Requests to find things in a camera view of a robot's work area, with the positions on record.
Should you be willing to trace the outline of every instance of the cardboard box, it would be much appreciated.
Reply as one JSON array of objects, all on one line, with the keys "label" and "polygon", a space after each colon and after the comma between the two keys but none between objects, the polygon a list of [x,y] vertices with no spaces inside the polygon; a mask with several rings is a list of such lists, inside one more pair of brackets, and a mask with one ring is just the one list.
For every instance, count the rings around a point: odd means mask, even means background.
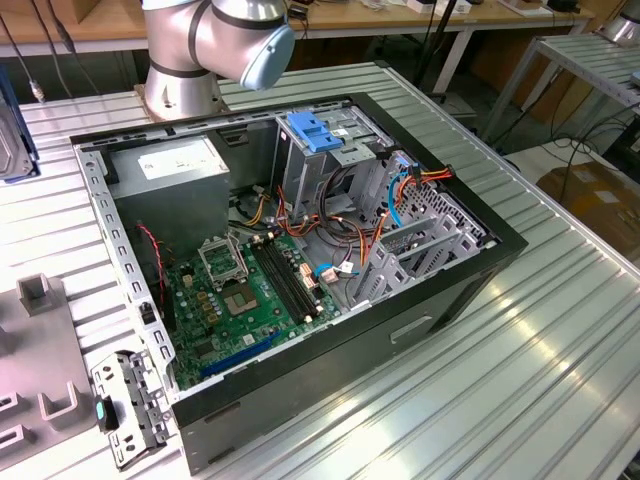
[{"label": "cardboard box", "polygon": [[[68,25],[80,23],[99,2],[100,0],[52,0],[51,4],[60,21]],[[36,5],[43,18],[51,18],[46,0],[36,0]],[[35,16],[31,2],[27,0],[0,0],[0,10]]]},{"label": "cardboard box", "polygon": [[[552,170],[538,187],[558,200],[565,172]],[[640,195],[605,166],[571,167],[562,205],[628,260],[640,259]]]}]

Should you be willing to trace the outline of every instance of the blue cable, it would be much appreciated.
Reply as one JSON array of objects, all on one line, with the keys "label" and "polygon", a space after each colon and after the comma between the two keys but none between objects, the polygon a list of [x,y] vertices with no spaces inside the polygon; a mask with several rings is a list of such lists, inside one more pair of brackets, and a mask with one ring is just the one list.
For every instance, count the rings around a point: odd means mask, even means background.
[{"label": "blue cable", "polygon": [[391,180],[391,183],[389,184],[389,213],[391,214],[391,218],[393,218],[393,221],[396,222],[396,224],[399,227],[402,227],[402,220],[400,220],[400,217],[398,216],[398,212],[396,212],[396,205],[395,205],[395,201],[393,198],[393,188],[395,187],[396,182],[402,178],[402,177],[406,177],[408,175],[407,172],[401,172],[399,174],[397,174],[395,177],[393,177],[393,180]]},{"label": "blue cable", "polygon": [[324,272],[325,270],[329,270],[330,268],[333,268],[333,265],[331,265],[330,263],[323,263],[322,265],[318,265],[316,267],[316,269],[313,271],[313,274],[318,277],[322,272]]}]

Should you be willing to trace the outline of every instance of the aluminum table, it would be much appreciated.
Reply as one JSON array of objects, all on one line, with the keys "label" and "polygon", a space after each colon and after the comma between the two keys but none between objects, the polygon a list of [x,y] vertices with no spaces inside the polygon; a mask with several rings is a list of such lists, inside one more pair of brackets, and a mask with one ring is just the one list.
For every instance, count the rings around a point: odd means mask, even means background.
[{"label": "aluminum table", "polygon": [[523,110],[538,99],[559,68],[568,70],[602,93],[600,101],[596,102],[592,109],[593,115],[587,116],[591,121],[583,127],[583,131],[587,131],[598,119],[597,114],[607,97],[624,107],[640,103],[640,88],[630,80],[631,74],[640,71],[640,47],[623,48],[596,33],[536,38],[529,44],[491,110],[481,134],[483,140],[486,141],[495,130],[504,109],[513,98],[537,54],[549,58],[551,64],[522,106]]},{"label": "aluminum table", "polygon": [[[640,272],[391,69],[225,83],[232,108],[368,92],[529,242],[459,320],[196,478],[616,478],[640,447]],[[42,176],[0,187],[0,283],[63,279],[86,366],[140,342],[67,137],[149,122],[133,93],[28,105]],[[118,473],[97,427],[3,478],[186,478],[179,438]]]}]

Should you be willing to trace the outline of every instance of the open computer tower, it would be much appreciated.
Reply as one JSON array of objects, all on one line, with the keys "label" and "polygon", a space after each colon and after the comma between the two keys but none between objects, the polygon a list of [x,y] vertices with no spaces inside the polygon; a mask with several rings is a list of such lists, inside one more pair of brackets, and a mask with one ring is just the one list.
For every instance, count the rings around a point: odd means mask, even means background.
[{"label": "open computer tower", "polygon": [[452,322],[526,242],[364,94],[72,138],[144,348],[92,380],[125,469],[195,474]]}]

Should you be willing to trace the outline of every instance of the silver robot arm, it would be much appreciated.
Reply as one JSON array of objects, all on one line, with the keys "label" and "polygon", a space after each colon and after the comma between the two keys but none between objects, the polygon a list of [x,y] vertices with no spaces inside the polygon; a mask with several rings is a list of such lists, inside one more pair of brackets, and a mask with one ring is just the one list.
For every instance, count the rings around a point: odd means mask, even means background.
[{"label": "silver robot arm", "polygon": [[627,0],[618,16],[599,33],[622,47],[640,45],[640,0]]},{"label": "silver robot arm", "polygon": [[162,119],[221,108],[216,73],[270,88],[295,43],[282,0],[144,0],[151,68],[147,108]]}]

